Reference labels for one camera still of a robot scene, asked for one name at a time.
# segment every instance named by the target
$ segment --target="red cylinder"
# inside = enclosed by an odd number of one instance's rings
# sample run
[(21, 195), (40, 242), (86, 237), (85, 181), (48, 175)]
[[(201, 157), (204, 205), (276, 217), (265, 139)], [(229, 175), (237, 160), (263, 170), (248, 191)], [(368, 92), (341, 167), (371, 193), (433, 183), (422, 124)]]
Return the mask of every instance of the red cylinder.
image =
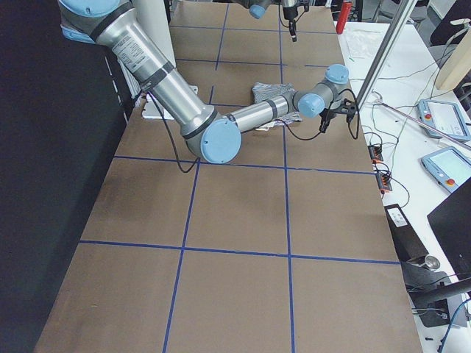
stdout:
[(344, 32), (345, 24), (348, 20), (348, 16), (350, 15), (351, 9), (352, 9), (352, 1), (344, 0), (343, 4), (341, 5), (339, 19), (337, 20), (336, 31), (338, 35), (341, 35)]

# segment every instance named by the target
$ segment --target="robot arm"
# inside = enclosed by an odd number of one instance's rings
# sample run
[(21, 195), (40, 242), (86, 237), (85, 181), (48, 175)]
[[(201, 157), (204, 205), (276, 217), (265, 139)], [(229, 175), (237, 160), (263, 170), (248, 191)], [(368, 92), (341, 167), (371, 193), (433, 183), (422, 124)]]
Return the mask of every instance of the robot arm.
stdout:
[(240, 149), (241, 132), (295, 110), (314, 117), (326, 107), (337, 108), (342, 103), (339, 92), (346, 87), (348, 70), (333, 65), (311, 91), (286, 93), (219, 115), (199, 99), (149, 39), (129, 1), (59, 0), (59, 6), (69, 31), (109, 47), (138, 80), (142, 91), (152, 94), (174, 117), (191, 152), (210, 163), (232, 160)]

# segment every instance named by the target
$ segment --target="white table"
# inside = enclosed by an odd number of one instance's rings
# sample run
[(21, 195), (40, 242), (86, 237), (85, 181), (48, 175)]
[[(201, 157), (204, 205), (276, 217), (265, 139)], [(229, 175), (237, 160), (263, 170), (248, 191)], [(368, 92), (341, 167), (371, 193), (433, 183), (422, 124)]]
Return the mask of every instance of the white table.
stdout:
[[(364, 40), (361, 42), (361, 45), (364, 46), (364, 52), (369, 51), (375, 53), (380, 43), (378, 37), (380, 36), (382, 38), (387, 28), (388, 24), (349, 22), (346, 25), (344, 34), (339, 35), (342, 54), (349, 68), (350, 78), (352, 79), (351, 85), (355, 93), (358, 93), (360, 90), (363, 79), (372, 64), (373, 56), (366, 54), (364, 55), (365, 57), (352, 57), (355, 54), (355, 49), (352, 48), (352, 50), (350, 50), (349, 45), (351, 47), (356, 37), (364, 36)], [(415, 71), (426, 68), (432, 63), (433, 58), (430, 56), (415, 28), (412, 25), (406, 25), (386, 61), (386, 65), (380, 73), (380, 77), (408, 76)], [(424, 88), (429, 78), (432, 75), (436, 75), (438, 72), (436, 69), (436, 65), (433, 64), (423, 72), (414, 74), (408, 78), (394, 80), (379, 79), (375, 85), (375, 90), (381, 93), (383, 100), (393, 107), (415, 105), (419, 97), (421, 99), (430, 98), (434, 76), (428, 83), (427, 88), (425, 90)], [(433, 89), (434, 96), (440, 93), (444, 92)], [(367, 101), (373, 101), (374, 99), (374, 96), (370, 96)], [(453, 92), (446, 93), (436, 99), (458, 103), (458, 99)], [(401, 110), (411, 116), (418, 116), (416, 108), (404, 107), (401, 108)], [(399, 135), (404, 122), (404, 118), (397, 113), (393, 113), (379, 106), (374, 108), (374, 119), (377, 128), (396, 136)], [(371, 127), (373, 132), (380, 134), (383, 138), (383, 142), (395, 142), (394, 138), (382, 134), (373, 127), (371, 104), (365, 104), (361, 109), (361, 123), (363, 126)], [(364, 131), (368, 132), (371, 130), (364, 127)], [(369, 141), (369, 137), (371, 136), (372, 135), (366, 135), (366, 140)], [(377, 143), (379, 139), (373, 137), (372, 141), (373, 143)], [(454, 271), (438, 244), (427, 220), (427, 214), (448, 196), (448, 192), (436, 183), (419, 161), (419, 159), (426, 154), (430, 154), (446, 146), (453, 146), (453, 144), (445, 139), (437, 140), (429, 138), (420, 126), (412, 121), (407, 122), (400, 135), (400, 142), (395, 152), (393, 177), (402, 182), (411, 194), (410, 202), (403, 208), (403, 212), (429, 253), (440, 260), (441, 267), (439, 271), (453, 274)], [(467, 157), (471, 157), (468, 151), (463, 149), (460, 149), (460, 151)], [(389, 147), (387, 145), (384, 146), (383, 157), (389, 167), (392, 167), (393, 164), (392, 155), (392, 145), (389, 145)], [(392, 186), (393, 192), (387, 193), (384, 196), (383, 203), (384, 205), (397, 203), (402, 206), (407, 200), (407, 194), (397, 183), (393, 182)], [(455, 277), (451, 277), (450, 279), (452, 282), (456, 281)], [(436, 352), (439, 346), (439, 340), (443, 338), (446, 327), (427, 328), (422, 325), (419, 317), (415, 319), (423, 351), (425, 353)], [(433, 338), (433, 340), (425, 340), (425, 337)], [(471, 352), (471, 328), (469, 324), (467, 328), (452, 329), (448, 336), (444, 352)]]

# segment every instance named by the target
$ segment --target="blue cable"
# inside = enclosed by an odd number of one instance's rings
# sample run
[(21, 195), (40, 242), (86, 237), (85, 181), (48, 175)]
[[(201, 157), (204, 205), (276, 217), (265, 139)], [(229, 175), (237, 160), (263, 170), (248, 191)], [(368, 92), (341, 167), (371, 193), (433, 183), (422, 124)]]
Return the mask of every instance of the blue cable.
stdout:
[(447, 341), (447, 337), (448, 337), (448, 333), (450, 333), (450, 330), (451, 330), (451, 327), (453, 325), (453, 322), (455, 321), (455, 317), (456, 315), (458, 314), (458, 311), (467, 303), (467, 302), (470, 302), (471, 301), (471, 298), (469, 299), (466, 299), (464, 302), (462, 302), (455, 310), (455, 312), (453, 313), (453, 316), (451, 317), (451, 321), (450, 321), (450, 324), (448, 325), (448, 328), (447, 328), (447, 331), (445, 333), (445, 336), (443, 336), (443, 339), (442, 339), (442, 345), (439, 347), (439, 350), (437, 351), (438, 353), (442, 353), (443, 352), (443, 347), (445, 347), (445, 342)]

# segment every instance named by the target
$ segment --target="light blue cap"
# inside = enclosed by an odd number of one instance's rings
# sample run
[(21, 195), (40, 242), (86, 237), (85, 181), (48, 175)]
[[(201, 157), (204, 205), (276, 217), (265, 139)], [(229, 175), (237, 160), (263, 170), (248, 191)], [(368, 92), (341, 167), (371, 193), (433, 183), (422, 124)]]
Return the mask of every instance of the light blue cap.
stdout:
[(59, 0), (67, 9), (85, 17), (102, 17), (114, 11), (119, 0)]
[(341, 64), (333, 64), (327, 68), (325, 78), (337, 85), (345, 85), (348, 83), (348, 68)]
[(201, 152), (209, 163), (227, 163), (237, 155), (241, 141), (237, 125), (227, 118), (218, 119), (203, 133)]
[(93, 39), (91, 39), (88, 35), (85, 33), (81, 33), (79, 31), (76, 31), (75, 29), (68, 28), (66, 26), (63, 26), (62, 24), (60, 25), (62, 28), (62, 34), (64, 37), (70, 40), (75, 40), (76, 42), (83, 42), (83, 43), (89, 43), (89, 44), (95, 44)]
[(320, 95), (308, 93), (302, 96), (297, 108), (306, 118), (314, 118), (325, 109), (325, 102)]
[(265, 7), (260, 6), (260, 5), (252, 5), (249, 8), (249, 13), (252, 15), (254, 18), (257, 18), (258, 20), (265, 15)]

